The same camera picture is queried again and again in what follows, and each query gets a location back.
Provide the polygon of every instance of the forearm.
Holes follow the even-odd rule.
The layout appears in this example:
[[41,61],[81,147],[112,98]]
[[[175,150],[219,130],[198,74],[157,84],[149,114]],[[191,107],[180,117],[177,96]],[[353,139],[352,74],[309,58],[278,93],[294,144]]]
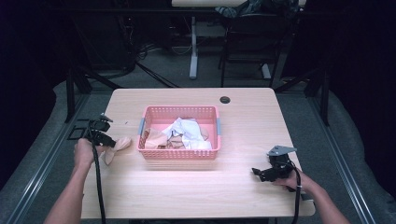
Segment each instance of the forearm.
[[45,223],[79,223],[84,182],[89,167],[75,167],[67,186],[52,206]]
[[315,205],[320,213],[320,217],[322,219],[323,224],[349,223],[349,221],[335,206],[327,191],[323,189],[321,186],[315,185],[307,193],[314,198]]

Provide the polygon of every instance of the human arm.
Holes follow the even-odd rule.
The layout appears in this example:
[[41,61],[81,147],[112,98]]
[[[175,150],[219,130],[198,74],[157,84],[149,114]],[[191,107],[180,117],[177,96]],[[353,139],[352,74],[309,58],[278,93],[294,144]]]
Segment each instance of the human arm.
[[[96,147],[98,154],[106,147]],[[81,138],[75,145],[75,166],[58,200],[52,206],[45,223],[79,223],[81,219],[84,183],[93,162],[92,144]]]
[[[338,210],[334,202],[330,198],[326,189],[321,187],[317,182],[312,180],[309,176],[305,175],[302,171],[298,170],[301,178],[302,190],[307,194],[311,195],[314,199],[315,205],[319,211],[320,217],[324,224],[337,223],[347,224],[349,221],[347,218]],[[274,185],[287,186],[296,189],[296,173],[292,171],[290,177],[286,179],[277,179]]]

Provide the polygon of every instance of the black cable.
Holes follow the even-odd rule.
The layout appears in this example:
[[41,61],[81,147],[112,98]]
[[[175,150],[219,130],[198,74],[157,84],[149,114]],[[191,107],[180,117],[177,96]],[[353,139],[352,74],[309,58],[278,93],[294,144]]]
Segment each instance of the black cable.
[[99,158],[98,158],[98,152],[97,152],[96,146],[95,146],[96,142],[94,141],[94,139],[96,139],[96,134],[95,134],[95,136],[92,136],[91,124],[92,124],[92,121],[90,120],[89,127],[88,127],[88,136],[91,138],[89,140],[92,142],[93,160],[95,161],[96,187],[97,187],[97,191],[98,191],[101,219],[102,219],[102,223],[106,224],[106,213],[105,213],[105,205],[103,202],[103,195],[102,195],[102,180],[101,180],[101,175],[100,175]]
[[136,62],[136,65],[139,66],[143,71],[145,71],[147,74],[149,74],[152,78],[156,79],[157,81],[161,82],[164,86],[169,87],[169,88],[180,88],[177,84],[169,81],[165,77],[160,76],[159,74],[151,71],[148,69],[146,66],[143,64]]
[[302,188],[300,173],[298,172],[298,169],[295,166],[293,161],[290,161],[291,165],[286,162],[282,162],[282,161],[277,161],[276,163],[287,165],[287,166],[291,167],[296,172],[296,180],[297,180],[296,181],[297,182],[296,198],[294,201],[294,218],[293,218],[293,221],[291,222],[292,224],[295,224],[295,223],[297,223],[298,215],[299,215],[299,211],[300,211],[300,196],[301,196],[301,188]]

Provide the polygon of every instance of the wooden table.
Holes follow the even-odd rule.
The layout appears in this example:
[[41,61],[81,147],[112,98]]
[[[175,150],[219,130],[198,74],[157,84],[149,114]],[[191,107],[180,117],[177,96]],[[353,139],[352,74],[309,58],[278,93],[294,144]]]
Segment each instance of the wooden table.
[[[237,7],[247,0],[172,0],[173,7]],[[299,0],[300,7],[306,0]]]
[[[247,0],[172,0],[172,7],[237,7]],[[306,0],[299,0],[299,6],[304,7]],[[197,78],[198,50],[196,42],[196,21],[191,18],[191,64],[190,78]]]
[[[231,102],[223,104],[220,97]],[[148,105],[215,105],[221,149],[213,161],[146,161],[136,148],[139,123]],[[116,90],[106,115],[113,139],[131,136],[133,145],[101,161],[107,218],[292,217],[295,193],[261,182],[251,168],[271,167],[266,153],[292,147],[272,89]],[[300,167],[296,154],[290,158]],[[315,213],[301,201],[300,216]],[[82,218],[100,218],[94,164],[88,174]]]

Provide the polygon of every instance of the crumpled cloth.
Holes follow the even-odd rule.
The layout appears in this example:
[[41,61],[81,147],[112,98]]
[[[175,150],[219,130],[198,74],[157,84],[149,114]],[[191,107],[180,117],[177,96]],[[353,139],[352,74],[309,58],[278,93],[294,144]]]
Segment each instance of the crumpled cloth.
[[145,148],[186,148],[186,149],[212,149],[209,133],[201,128],[195,119],[178,118],[163,131],[152,128],[145,130],[147,136]]
[[226,18],[235,18],[251,13],[276,13],[291,19],[299,8],[298,0],[247,0],[237,7],[215,7],[215,10]]
[[111,147],[105,151],[105,155],[103,156],[103,160],[105,161],[106,165],[109,165],[114,158],[114,155],[117,151],[123,150],[132,144],[132,138],[130,137],[122,137],[116,140],[116,145]]

